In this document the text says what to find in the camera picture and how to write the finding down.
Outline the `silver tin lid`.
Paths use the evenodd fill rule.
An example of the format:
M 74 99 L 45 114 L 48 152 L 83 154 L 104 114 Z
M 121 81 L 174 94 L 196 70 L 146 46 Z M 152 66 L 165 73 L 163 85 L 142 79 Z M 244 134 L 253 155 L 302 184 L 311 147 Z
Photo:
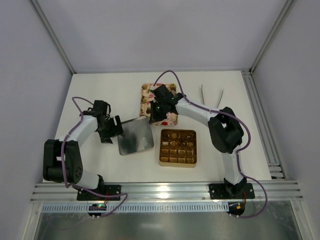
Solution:
M 123 133 L 117 136 L 120 155 L 130 155 L 154 147 L 154 137 L 149 118 L 140 116 L 121 123 Z

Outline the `metal tongs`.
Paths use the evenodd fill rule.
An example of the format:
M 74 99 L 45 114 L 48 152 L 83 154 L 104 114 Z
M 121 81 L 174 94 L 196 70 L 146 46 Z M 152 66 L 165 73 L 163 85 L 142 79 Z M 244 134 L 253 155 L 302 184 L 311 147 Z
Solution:
M 220 106 L 220 103 L 222 101 L 223 95 L 224 95 L 224 89 L 222 88 L 219 91 L 218 99 L 217 99 L 216 104 L 215 104 L 215 108 L 218 108 Z M 203 105 L 205 105 L 206 104 L 206 98 L 205 98 L 205 91 L 204 91 L 204 85 L 203 84 L 200 85 L 200 99 L 201 99 L 201 103 Z

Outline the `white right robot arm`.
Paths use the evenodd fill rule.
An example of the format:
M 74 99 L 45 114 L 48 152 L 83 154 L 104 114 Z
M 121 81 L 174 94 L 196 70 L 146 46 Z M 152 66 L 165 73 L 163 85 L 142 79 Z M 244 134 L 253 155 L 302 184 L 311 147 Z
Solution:
M 150 104 L 150 123 L 159 122 L 168 113 L 189 117 L 209 129 L 210 139 L 216 150 L 221 152 L 224 165 L 224 183 L 222 194 L 228 199 L 240 195 L 247 183 L 241 170 L 239 149 L 243 142 L 244 131 L 235 119 L 233 110 L 225 107 L 223 110 L 210 109 L 203 104 L 196 104 L 182 93 L 173 94 L 161 84 L 150 90 L 154 100 Z

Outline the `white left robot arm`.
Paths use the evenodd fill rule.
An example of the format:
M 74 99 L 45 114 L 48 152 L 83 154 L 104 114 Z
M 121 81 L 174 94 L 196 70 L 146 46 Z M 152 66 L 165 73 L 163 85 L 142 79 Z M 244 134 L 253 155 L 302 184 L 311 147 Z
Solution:
M 120 117 L 111 117 L 111 105 L 106 101 L 88 101 L 91 107 L 82 111 L 76 100 L 86 99 L 72 98 L 80 112 L 79 121 L 63 137 L 44 143 L 42 176 L 46 181 L 63 183 L 66 188 L 81 188 L 102 196 L 106 192 L 103 177 L 84 169 L 80 148 L 95 132 L 102 144 L 112 144 L 112 138 L 122 135 L 124 130 Z

